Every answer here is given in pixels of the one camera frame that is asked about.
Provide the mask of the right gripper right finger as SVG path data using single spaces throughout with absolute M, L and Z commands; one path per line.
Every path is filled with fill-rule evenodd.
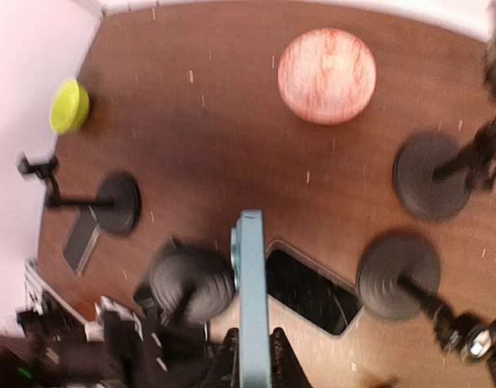
M 273 388 L 312 387 L 281 327 L 277 327 L 270 335 L 270 351 Z

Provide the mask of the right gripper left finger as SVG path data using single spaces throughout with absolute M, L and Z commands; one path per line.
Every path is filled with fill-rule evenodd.
M 239 330 L 236 327 L 230 328 L 200 388 L 238 388 L 240 386 L 238 340 Z

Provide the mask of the dark smartphone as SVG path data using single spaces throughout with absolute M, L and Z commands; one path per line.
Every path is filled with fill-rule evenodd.
M 332 336 L 344 335 L 363 308 L 352 283 L 280 239 L 267 247 L 266 282 L 269 296 Z

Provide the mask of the black stand with teal phone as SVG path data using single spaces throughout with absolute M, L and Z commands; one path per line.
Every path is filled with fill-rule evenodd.
M 236 293 L 233 269 L 215 247 L 172 238 L 150 262 L 133 300 L 163 323 L 197 324 L 222 314 Z

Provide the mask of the teal smartphone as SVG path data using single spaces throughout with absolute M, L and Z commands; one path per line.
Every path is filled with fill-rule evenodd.
M 230 259 L 239 297 L 239 384 L 271 386 L 263 214 L 244 210 L 231 229 Z

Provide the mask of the black gooseneck stand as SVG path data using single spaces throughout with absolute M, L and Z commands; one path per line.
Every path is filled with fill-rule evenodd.
M 109 234 L 127 236 L 141 218 L 141 190 L 137 180 L 127 171 L 114 171 L 100 184 L 95 196 L 63 196 L 55 177 L 59 167 L 56 156 L 46 162 L 31 163 L 19 158 L 21 176 L 34 175 L 47 188 L 44 207 L 47 209 L 79 208 L 90 211 L 99 227 Z
M 365 248 L 356 273 L 364 308 L 377 318 L 406 321 L 424 314 L 442 352 L 463 363 L 496 363 L 496 319 L 456 314 L 438 294 L 441 263 L 434 244 L 420 234 L 387 233 Z

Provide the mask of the silver smartphone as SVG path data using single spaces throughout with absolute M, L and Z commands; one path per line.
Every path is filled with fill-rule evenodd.
M 63 257 L 74 273 L 83 272 L 100 233 L 95 212 L 91 207 L 80 207 L 63 250 Z

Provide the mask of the black stand with pink phone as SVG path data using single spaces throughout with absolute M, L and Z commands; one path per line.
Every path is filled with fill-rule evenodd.
M 491 191 L 496 180 L 496 119 L 460 148 L 440 131 L 409 138 L 393 164 L 393 186 L 404 208 L 424 221 L 455 217 L 474 191 Z

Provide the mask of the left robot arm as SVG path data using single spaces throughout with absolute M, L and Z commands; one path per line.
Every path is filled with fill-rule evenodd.
M 23 337 L 0 335 L 0 387 L 197 387 L 212 364 L 202 335 L 105 302 L 93 325 L 59 312 L 19 313 Z

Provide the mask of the red patterned bowl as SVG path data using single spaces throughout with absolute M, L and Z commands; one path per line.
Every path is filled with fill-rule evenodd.
M 294 39 L 283 51 L 277 83 L 284 104 L 302 120 L 336 125 L 357 117 L 377 82 L 371 49 L 358 37 L 320 28 Z

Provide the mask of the green bowl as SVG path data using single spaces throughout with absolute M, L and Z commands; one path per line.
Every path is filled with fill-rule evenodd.
M 57 92 L 50 109 L 49 123 L 56 135 L 78 131 L 90 112 L 90 96 L 75 78 L 67 80 Z

